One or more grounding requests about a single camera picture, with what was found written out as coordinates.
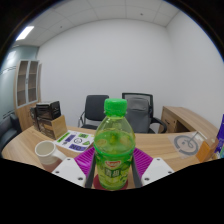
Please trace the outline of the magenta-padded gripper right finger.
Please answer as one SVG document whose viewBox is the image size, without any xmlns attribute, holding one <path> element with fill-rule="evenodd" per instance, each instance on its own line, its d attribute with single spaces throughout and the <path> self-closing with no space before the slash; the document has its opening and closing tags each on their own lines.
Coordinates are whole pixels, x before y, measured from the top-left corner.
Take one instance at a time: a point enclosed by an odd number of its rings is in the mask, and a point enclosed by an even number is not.
<svg viewBox="0 0 224 224">
<path fill-rule="evenodd" d="M 134 149 L 132 173 L 136 187 L 148 185 L 173 172 L 174 170 L 162 158 L 152 158 L 142 150 Z"/>
</svg>

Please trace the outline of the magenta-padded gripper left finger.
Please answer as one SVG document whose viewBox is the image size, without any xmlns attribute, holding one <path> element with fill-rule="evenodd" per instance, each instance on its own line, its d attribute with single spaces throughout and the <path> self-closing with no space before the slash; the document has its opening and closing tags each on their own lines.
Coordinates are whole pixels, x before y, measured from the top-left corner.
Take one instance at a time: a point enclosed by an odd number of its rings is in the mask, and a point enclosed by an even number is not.
<svg viewBox="0 0 224 224">
<path fill-rule="evenodd" d="M 52 171 L 65 180 L 84 188 L 91 188 L 95 172 L 95 149 L 89 148 L 75 158 L 67 157 Z"/>
</svg>

